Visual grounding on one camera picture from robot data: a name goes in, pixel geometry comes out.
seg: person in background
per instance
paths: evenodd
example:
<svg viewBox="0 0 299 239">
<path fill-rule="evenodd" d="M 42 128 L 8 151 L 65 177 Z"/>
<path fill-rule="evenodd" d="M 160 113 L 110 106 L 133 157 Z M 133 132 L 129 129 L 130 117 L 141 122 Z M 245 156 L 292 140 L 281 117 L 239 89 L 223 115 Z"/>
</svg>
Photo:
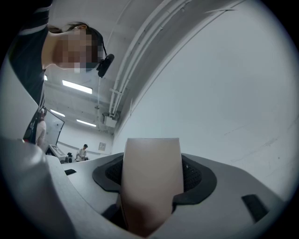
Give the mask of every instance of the person in background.
<svg viewBox="0 0 299 239">
<path fill-rule="evenodd" d="M 103 58 L 103 37 L 86 23 L 72 22 L 64 32 L 48 26 L 51 4 L 52 0 L 37 3 L 36 11 L 24 22 L 7 52 L 19 81 L 39 106 L 24 135 L 24 140 L 31 143 L 38 138 L 36 128 L 45 101 L 47 67 L 89 71 Z"/>
<path fill-rule="evenodd" d="M 47 131 L 47 125 L 44 120 L 46 115 L 47 115 L 47 108 L 43 107 L 41 109 L 39 122 L 37 123 L 36 126 L 36 145 L 39 147 L 42 146 Z"/>
<path fill-rule="evenodd" d="M 85 161 L 86 158 L 86 149 L 88 148 L 87 144 L 85 144 L 83 146 L 83 148 L 79 149 L 78 153 L 77 153 L 77 158 L 76 161 Z"/>
</svg>

